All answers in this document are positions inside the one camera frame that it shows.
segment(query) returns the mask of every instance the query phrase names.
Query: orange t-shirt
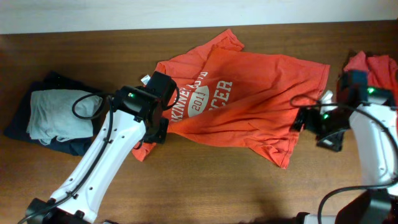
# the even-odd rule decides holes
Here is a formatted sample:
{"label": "orange t-shirt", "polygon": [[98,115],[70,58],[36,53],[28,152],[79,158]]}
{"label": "orange t-shirt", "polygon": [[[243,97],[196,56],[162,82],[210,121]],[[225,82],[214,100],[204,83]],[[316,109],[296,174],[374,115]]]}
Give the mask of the orange t-shirt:
{"label": "orange t-shirt", "polygon": [[[170,75],[180,89],[177,104],[163,113],[170,120],[167,131],[210,146],[249,147],[286,168],[299,137],[290,131],[298,109],[289,100],[298,94],[318,98],[330,66],[241,52],[243,47],[228,29],[158,63],[156,70]],[[142,161],[152,148],[145,144],[132,152]]]}

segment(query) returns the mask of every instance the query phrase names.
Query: white logo print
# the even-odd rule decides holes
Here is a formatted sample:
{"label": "white logo print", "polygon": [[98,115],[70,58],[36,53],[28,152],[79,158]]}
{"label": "white logo print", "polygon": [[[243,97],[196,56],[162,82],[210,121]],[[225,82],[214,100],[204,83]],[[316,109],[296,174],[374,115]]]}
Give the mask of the white logo print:
{"label": "white logo print", "polygon": [[209,100],[209,88],[207,86],[198,87],[191,96],[188,105],[188,116],[198,115],[205,110],[207,101]]}

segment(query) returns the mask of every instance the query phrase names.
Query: white wall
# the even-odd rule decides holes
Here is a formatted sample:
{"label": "white wall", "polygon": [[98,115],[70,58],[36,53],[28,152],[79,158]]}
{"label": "white wall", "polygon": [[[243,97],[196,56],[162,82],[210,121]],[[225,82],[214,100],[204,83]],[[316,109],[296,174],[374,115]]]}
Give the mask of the white wall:
{"label": "white wall", "polygon": [[0,0],[0,33],[397,19],[398,0]]}

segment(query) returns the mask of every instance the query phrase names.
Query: folded clothing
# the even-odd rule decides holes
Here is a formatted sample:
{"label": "folded clothing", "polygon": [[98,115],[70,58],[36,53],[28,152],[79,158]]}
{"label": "folded clothing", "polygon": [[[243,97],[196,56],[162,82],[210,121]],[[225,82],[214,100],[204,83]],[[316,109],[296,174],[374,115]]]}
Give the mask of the folded clothing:
{"label": "folded clothing", "polygon": [[[157,64],[156,70],[170,75],[180,89],[177,104],[163,113],[170,120],[168,132],[211,146],[249,147],[286,168],[299,137],[290,131],[298,109],[289,100],[298,94],[318,98],[330,66],[241,52],[243,47],[228,29]],[[153,146],[132,153],[142,161]]]}
{"label": "folded clothing", "polygon": [[[91,121],[77,118],[72,113],[74,102],[88,94],[82,90],[34,91],[30,98],[30,120],[26,130],[30,138],[48,145],[54,137],[60,142],[92,137]],[[98,96],[85,98],[75,106],[75,112],[84,117],[93,116],[101,102],[102,98]]]}
{"label": "folded clothing", "polygon": [[[101,92],[101,90],[86,86],[82,82],[64,77],[56,72],[50,72],[42,82],[33,82],[30,85],[30,88],[19,103],[19,107],[10,125],[4,130],[3,134],[11,139],[31,142],[43,146],[39,140],[31,139],[29,134],[26,133],[30,118],[30,96],[34,91],[52,89],[83,90],[90,93]],[[91,122],[93,124],[93,134],[98,134],[101,128],[101,118],[93,119]],[[90,145],[91,138],[72,139],[65,142],[59,142],[54,138],[51,143],[45,147],[74,156],[82,156],[88,150]]]}

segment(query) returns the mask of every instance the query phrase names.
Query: white tag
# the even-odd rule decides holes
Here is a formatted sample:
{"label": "white tag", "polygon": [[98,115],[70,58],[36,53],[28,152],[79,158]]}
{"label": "white tag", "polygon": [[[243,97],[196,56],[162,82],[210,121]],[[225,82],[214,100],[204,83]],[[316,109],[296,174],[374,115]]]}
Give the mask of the white tag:
{"label": "white tag", "polygon": [[146,75],[144,78],[141,78],[141,82],[144,85],[148,84],[149,80],[150,80],[150,76],[149,75]]}
{"label": "white tag", "polygon": [[[333,98],[333,92],[328,90],[328,91],[326,91],[326,93],[321,98],[321,103],[325,103],[325,104],[333,103],[332,98]],[[331,110],[334,110],[336,108],[337,108],[337,106],[322,106],[321,107],[321,114],[324,114],[324,113],[326,113],[328,111],[331,111]]]}

